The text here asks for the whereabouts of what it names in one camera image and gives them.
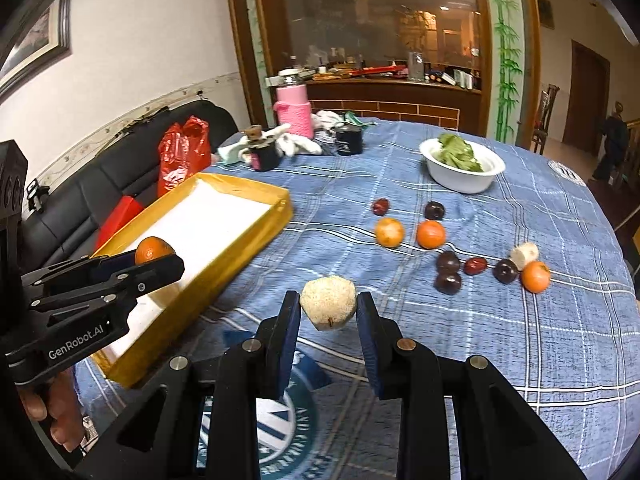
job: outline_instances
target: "human hand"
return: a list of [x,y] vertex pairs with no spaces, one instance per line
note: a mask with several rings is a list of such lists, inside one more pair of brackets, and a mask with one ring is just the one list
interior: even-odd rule
[[46,405],[33,390],[25,388],[18,392],[25,411],[33,420],[45,420],[47,413],[54,419],[51,425],[53,440],[69,452],[80,445],[84,437],[84,426],[71,370],[59,373],[49,385],[49,400]]

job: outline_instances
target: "plaid tablecloth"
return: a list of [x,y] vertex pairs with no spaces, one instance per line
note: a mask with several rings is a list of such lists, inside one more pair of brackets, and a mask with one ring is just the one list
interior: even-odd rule
[[[438,355],[487,356],[526,398],[588,478],[604,480],[640,432],[640,316],[629,272],[593,196],[566,168],[513,146],[484,142],[506,171],[482,194],[443,189],[418,152],[434,126],[380,121],[360,156],[297,156],[269,173],[214,166],[290,190],[294,219],[187,330],[173,354],[220,354],[234,338],[277,313],[287,289],[339,274],[372,293],[380,313]],[[380,197],[405,226],[397,249],[374,240]],[[433,288],[438,250],[414,241],[424,205],[447,213],[447,246],[461,259],[495,263],[526,240],[553,271],[543,294],[491,272],[463,275],[462,290]],[[366,382],[356,323],[316,332],[303,316],[292,380],[283,402],[258,404],[264,479],[386,479],[394,476],[400,406],[380,402]],[[82,402],[99,430],[134,391],[105,381],[89,361],[77,367]],[[450,416],[454,478],[456,430]],[[207,439],[208,419],[202,432]]]

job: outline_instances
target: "sofa backrest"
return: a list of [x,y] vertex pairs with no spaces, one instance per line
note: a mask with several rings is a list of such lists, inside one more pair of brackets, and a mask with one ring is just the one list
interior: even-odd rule
[[158,144],[171,124],[183,124],[191,115],[209,123],[212,152],[238,130],[231,114],[208,100],[136,124],[53,190],[42,213],[33,212],[22,222],[22,272],[92,254],[100,226],[123,196],[135,197],[144,207],[151,204],[159,176]]

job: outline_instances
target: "white wall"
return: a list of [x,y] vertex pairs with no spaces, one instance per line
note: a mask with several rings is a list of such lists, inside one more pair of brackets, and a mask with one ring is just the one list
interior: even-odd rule
[[[0,104],[28,181],[84,137],[175,89],[238,71],[227,0],[71,0],[71,54]],[[242,88],[219,104],[248,124]]]
[[541,81],[560,87],[549,123],[549,136],[562,140],[571,90],[572,40],[610,63],[608,113],[615,101],[625,107],[624,120],[640,118],[640,49],[632,46],[607,11],[594,0],[550,0],[555,30],[540,27]]

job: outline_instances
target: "person in dark clothing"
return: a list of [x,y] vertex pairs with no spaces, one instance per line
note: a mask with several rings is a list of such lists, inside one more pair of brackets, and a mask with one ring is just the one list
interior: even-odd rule
[[625,160],[626,148],[629,145],[629,130],[622,120],[622,104],[616,101],[616,108],[612,115],[607,117],[600,128],[604,139],[604,156],[593,172],[595,180],[609,181],[611,170]]

